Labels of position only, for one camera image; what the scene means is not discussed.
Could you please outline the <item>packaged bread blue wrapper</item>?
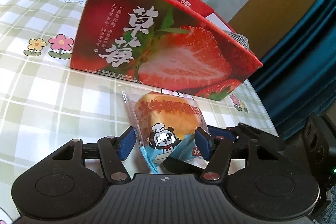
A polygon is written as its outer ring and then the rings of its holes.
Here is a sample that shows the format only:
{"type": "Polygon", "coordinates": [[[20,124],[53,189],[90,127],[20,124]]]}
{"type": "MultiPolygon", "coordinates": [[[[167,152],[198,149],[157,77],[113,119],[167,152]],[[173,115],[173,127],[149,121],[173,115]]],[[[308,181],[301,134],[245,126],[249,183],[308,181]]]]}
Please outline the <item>packaged bread blue wrapper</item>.
{"type": "Polygon", "coordinates": [[[139,149],[153,173],[168,158],[194,163],[201,157],[195,144],[195,130],[208,131],[194,98],[185,93],[121,88],[139,149]]]}

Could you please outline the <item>teal curtain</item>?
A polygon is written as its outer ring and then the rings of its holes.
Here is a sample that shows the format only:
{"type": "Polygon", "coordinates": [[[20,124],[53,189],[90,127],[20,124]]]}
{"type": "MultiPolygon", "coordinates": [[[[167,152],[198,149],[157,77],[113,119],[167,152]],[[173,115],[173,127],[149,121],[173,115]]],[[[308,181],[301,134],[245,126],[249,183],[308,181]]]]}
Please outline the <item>teal curtain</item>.
{"type": "Polygon", "coordinates": [[[335,101],[335,0],[316,0],[249,81],[280,137],[335,101]]]}

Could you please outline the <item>green checked bunny tablecloth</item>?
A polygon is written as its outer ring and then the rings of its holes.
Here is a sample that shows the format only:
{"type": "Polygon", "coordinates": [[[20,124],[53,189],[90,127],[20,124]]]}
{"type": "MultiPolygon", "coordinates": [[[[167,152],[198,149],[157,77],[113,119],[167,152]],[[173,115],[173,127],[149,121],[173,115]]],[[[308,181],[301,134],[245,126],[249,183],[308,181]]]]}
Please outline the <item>green checked bunny tablecloth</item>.
{"type": "MultiPolygon", "coordinates": [[[[120,136],[131,126],[121,88],[163,89],[70,67],[86,2],[1,0],[1,209],[12,220],[22,173],[71,140],[120,136]]],[[[207,126],[276,133],[247,79],[220,101],[191,96],[207,126]]]]}

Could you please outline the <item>red strawberry cardboard box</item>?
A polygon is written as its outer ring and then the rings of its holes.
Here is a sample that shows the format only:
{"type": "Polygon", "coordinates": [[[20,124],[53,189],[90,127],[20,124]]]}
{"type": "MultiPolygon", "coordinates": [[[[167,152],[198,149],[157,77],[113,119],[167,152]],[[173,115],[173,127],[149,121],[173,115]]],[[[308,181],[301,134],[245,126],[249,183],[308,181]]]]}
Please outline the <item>red strawberry cardboard box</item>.
{"type": "Polygon", "coordinates": [[[70,67],[220,101],[262,64],[200,0],[87,0],[70,67]]]}

